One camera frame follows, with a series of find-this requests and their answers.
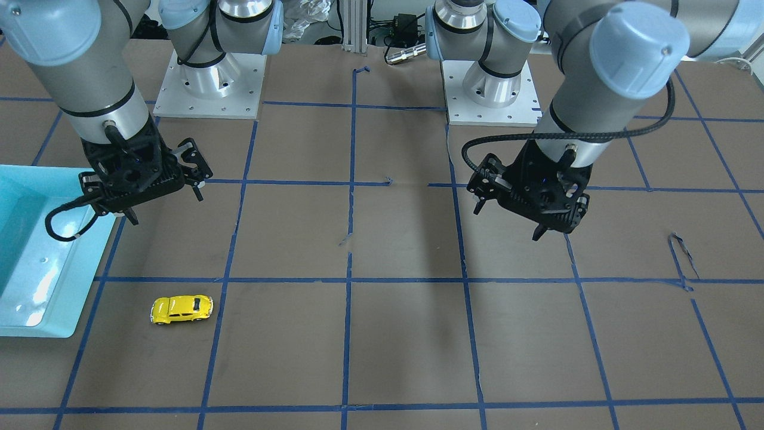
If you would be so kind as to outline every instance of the black cable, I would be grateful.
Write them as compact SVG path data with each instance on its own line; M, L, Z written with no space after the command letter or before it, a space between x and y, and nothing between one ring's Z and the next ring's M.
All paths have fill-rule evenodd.
M342 24L342 13L339 11L339 0L337 0L337 18L339 18L339 32L342 33L342 43L345 42L345 26Z
M48 215L45 216L45 231L47 231L48 235L55 240L58 240L59 242L71 242L81 235L85 234L88 230L90 230L90 227L93 226L93 224L96 223L96 220L98 219L98 214L95 213L93 215L93 218L88 221L87 224L74 236L64 237L58 235L55 231L53 231L53 217L58 215L59 213L66 212L67 210L72 210L77 207L83 207L87 206L89 204L92 204L96 202L97 200L100 200L102 197L102 193L100 190L93 191L89 194L86 194L84 196L80 196L69 203L64 203L61 206L57 207L56 209L53 209Z
M382 58L384 59L384 62L388 66L392 66L393 65L393 64L390 64L389 61L387 61L387 55L390 53L390 47L393 45L393 43L395 43L395 40L399 37L399 35L401 33L403 33L411 24L417 22L423 16L425 16L425 14L421 14L421 15L417 16L413 20L409 21L408 24L404 25L403 28L400 29L400 31L398 31L396 34L393 34L393 37L390 39L390 43L386 44L387 45L387 49L384 51L384 55L382 56Z
M189 54L188 54L188 57L186 57L185 60L181 60L180 59L180 54L178 54L178 64L179 65L182 66L184 64L187 64L188 60L190 60L191 57L193 57L193 55L196 52L196 50L199 49L199 45L202 44L202 42L204 41L204 38L207 37L207 32L209 31L209 25L210 25L210 23L212 23L212 14L215 13L214 7L215 7L215 5L217 5L217 3L218 2L216 2L215 0L210 0L210 2L209 2L210 13L209 13L209 15L207 17L207 25L204 27L204 31L202 32L202 35L199 36L199 39L196 39L196 42L194 42L193 47L191 48L191 52L189 52Z
M465 163L474 171L476 171L481 177L489 178L492 174L490 172L480 169L467 155L467 150L473 146L482 145L488 142L511 142L516 140L530 140L530 139L578 139L578 140L613 140L617 138L630 138L634 136L646 135L647 133L654 132L657 129L663 127L671 118L674 113L674 106L676 104L674 83L671 78L666 83L666 91L668 93L668 102L666 103L666 111L657 122L643 127L641 129L624 130L621 132L608 132L608 133L520 133L515 135L494 135L485 136L482 138L475 138L465 143L461 147L461 157L465 160Z

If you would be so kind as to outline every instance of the plastic bin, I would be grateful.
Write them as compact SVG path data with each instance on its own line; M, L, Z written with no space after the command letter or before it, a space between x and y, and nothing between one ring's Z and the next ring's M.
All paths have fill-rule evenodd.
M114 226L100 217L82 237L63 243L45 231L45 216L82 195L82 168L0 165L0 336L69 337ZM56 215L62 236L93 215L80 207Z

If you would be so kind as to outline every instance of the yellow toy car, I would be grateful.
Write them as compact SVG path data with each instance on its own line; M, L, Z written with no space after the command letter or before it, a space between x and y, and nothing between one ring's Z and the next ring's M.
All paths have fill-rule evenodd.
M151 306L151 322L159 325L175 321L199 321L210 315L212 297L208 295L160 297Z

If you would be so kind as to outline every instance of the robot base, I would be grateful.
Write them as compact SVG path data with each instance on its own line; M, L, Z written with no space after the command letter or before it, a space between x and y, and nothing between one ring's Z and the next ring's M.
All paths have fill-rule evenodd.
M243 91L221 99L199 99L183 87L177 55L173 52L154 105L155 116L173 118L257 119L267 56L229 54L241 65L246 84Z
M445 101L448 105L448 123L453 125L498 125L505 127L535 127L541 118L541 107L536 87L530 76L528 63L523 66L522 86L517 99L505 108L489 108L472 101L461 83L473 61L447 60L442 62Z

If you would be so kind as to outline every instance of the plastic bag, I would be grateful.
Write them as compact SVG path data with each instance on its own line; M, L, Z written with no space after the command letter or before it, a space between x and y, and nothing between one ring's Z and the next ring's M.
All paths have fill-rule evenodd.
M329 19L332 0L282 0L284 5L283 42L298 41L314 22Z

